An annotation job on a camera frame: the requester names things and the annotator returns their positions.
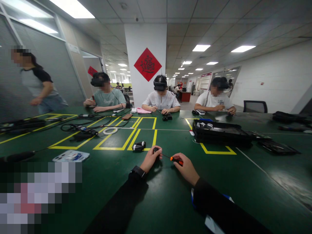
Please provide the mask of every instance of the chinese character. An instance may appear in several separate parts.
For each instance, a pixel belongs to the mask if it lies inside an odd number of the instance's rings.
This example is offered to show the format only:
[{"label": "chinese character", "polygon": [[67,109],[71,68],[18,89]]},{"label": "chinese character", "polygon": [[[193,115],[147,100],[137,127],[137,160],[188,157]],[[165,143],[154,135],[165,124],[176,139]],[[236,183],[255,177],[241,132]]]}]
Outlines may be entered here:
[{"label": "chinese character", "polygon": [[150,58],[148,55],[145,59],[145,62],[141,61],[142,71],[147,72],[147,73],[154,73],[154,66],[155,63],[152,62],[152,58]]}]

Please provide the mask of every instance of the white t-shirt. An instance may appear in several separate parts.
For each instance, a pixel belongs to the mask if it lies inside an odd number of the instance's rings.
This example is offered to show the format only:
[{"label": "white t-shirt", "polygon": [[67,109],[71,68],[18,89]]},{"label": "white t-shirt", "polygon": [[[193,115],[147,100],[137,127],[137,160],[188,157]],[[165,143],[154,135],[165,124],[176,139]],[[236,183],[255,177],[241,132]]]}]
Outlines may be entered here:
[{"label": "white t-shirt", "polygon": [[204,107],[216,107],[217,105],[224,105],[225,109],[227,110],[233,106],[230,98],[226,94],[221,94],[220,96],[214,97],[210,91],[201,94],[198,97],[196,103]]},{"label": "white t-shirt", "polygon": [[151,92],[143,102],[143,105],[157,106],[159,110],[180,106],[175,94],[168,90],[166,96],[163,97],[159,96],[156,91]]}]

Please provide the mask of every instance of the pink cloth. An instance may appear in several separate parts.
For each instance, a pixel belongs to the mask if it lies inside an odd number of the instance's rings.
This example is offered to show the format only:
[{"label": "pink cloth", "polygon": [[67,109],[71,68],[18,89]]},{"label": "pink cloth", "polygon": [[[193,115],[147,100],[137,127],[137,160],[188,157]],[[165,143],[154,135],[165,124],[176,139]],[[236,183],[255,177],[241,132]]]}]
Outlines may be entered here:
[{"label": "pink cloth", "polygon": [[144,110],[144,109],[139,108],[139,107],[136,109],[136,111],[138,114],[150,114],[150,113],[152,113],[150,110],[147,111],[147,110]]}]

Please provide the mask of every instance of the black case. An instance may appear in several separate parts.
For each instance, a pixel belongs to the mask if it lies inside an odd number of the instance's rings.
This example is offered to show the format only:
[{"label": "black case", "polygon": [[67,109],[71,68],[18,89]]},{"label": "black case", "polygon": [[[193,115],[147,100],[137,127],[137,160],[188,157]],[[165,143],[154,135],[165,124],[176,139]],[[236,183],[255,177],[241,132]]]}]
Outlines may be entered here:
[{"label": "black case", "polygon": [[[202,129],[197,127],[197,123],[212,124],[212,128]],[[252,137],[241,129],[240,125],[211,122],[204,120],[194,120],[193,132],[196,142],[221,144],[236,147],[251,147]]]}]

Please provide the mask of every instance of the desk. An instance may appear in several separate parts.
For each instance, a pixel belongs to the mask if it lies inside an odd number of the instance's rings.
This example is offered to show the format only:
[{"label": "desk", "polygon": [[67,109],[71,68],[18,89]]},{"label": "desk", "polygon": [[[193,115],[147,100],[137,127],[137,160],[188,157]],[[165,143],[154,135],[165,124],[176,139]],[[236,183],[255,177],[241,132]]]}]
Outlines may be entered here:
[{"label": "desk", "polygon": [[[71,117],[90,111],[81,107],[67,108],[39,118]],[[180,111],[172,113],[172,117],[172,121],[163,122],[158,111],[145,115],[135,113],[123,129],[105,141],[104,137],[87,142],[64,140],[72,133],[63,132],[59,127],[22,136],[2,134],[0,152],[10,155],[55,145],[53,149],[38,152],[32,159],[37,163],[29,163],[28,172],[47,171],[47,162],[63,153],[66,147],[90,153],[90,158],[82,164],[82,184],[76,184],[75,193],[64,194],[62,204],[49,205],[49,214],[41,218],[41,233],[83,233],[127,180],[130,170],[142,163],[146,151],[131,151],[131,145],[139,141],[146,141],[147,148],[153,144],[161,146],[168,156],[183,152],[201,177],[221,193],[231,196],[237,205],[273,233],[311,233],[312,212],[307,207],[312,206],[312,135],[278,130],[281,124],[272,120],[272,114],[237,113],[231,118],[226,112],[210,112],[199,117],[190,111]],[[197,144],[189,133],[196,118],[239,124],[243,130],[263,132],[302,154],[272,156],[255,143],[250,149]],[[114,124],[119,122],[120,118],[116,117]],[[20,180],[21,177],[15,174],[14,182]],[[164,158],[161,166],[153,167],[147,175],[147,183],[149,188],[135,208],[127,233],[209,233],[204,217],[191,204],[190,185],[170,160]]]},{"label": "desk", "polygon": [[181,102],[189,102],[190,98],[191,98],[191,93],[189,92],[183,92],[183,91],[178,91],[179,92],[179,99]]}]

